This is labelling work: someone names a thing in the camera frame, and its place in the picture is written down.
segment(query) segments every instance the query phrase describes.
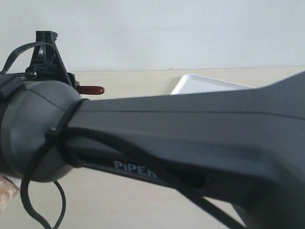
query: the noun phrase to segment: red plastic tip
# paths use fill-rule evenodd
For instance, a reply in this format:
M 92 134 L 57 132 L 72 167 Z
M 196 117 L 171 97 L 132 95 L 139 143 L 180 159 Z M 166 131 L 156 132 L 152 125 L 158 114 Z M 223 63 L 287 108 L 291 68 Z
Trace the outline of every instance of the red plastic tip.
M 99 86 L 80 86 L 79 93 L 99 95 L 105 93 L 105 88 Z

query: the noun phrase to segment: white tray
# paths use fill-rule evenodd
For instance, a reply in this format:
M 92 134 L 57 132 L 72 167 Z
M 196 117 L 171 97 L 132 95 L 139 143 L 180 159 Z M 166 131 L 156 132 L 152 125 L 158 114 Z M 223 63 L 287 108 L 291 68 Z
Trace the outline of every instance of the white tray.
M 232 90 L 244 90 L 251 87 L 216 80 L 195 74 L 187 74 L 181 77 L 171 94 L 192 94 L 202 92 L 220 92 Z

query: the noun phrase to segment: black mount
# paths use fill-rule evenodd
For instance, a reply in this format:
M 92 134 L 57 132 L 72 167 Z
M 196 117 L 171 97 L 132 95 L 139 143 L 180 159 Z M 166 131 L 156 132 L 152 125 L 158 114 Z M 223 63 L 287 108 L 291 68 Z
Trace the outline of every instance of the black mount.
M 79 82 L 75 80 L 75 75 L 68 73 L 61 56 L 56 47 L 55 41 L 57 39 L 57 33 L 53 31 L 36 31 L 36 41 L 46 42 L 50 44 L 54 51 L 55 56 L 51 65 L 47 69 L 40 69 L 36 71 L 37 80 L 56 80 L 68 84 L 69 86 L 75 88 L 77 91 L 79 89 Z M 34 48 L 30 66 L 27 68 L 26 72 L 29 72 L 34 66 L 44 66 L 53 55 L 53 50 L 48 46 L 38 46 Z

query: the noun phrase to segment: beige table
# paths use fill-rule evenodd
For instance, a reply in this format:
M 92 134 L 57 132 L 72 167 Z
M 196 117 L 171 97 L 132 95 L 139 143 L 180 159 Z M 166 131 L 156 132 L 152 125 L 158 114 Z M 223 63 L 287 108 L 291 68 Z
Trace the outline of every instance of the beige table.
M 92 99 L 169 94 L 179 78 L 196 73 L 260 87 L 281 80 L 305 67 L 180 70 L 149 72 L 76 73 L 81 84 L 102 85 L 103 96 Z M 67 195 L 62 229 L 224 229 L 175 190 L 87 169 L 75 169 L 61 180 Z M 34 207 L 54 224 L 61 199 L 53 184 L 30 185 Z M 236 217 L 232 207 L 217 205 Z M 16 198 L 0 215 L 0 228 L 41 229 Z

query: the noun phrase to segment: black clip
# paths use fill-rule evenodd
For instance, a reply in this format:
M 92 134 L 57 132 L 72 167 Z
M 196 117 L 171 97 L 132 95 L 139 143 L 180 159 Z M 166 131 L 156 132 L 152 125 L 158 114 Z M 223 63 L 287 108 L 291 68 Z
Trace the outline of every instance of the black clip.
M 26 72 L 31 72 L 32 69 L 39 69 L 35 71 L 36 80 L 61 81 L 78 91 L 80 84 L 75 80 L 74 74 L 67 72 L 56 47 L 55 41 L 57 36 L 57 33 L 53 31 L 36 31 L 36 41 L 50 44 L 53 47 L 53 50 L 52 47 L 46 45 L 35 47 L 30 66 L 27 68 Z M 53 60 L 48 68 L 39 68 L 40 66 L 45 66 L 52 56 Z

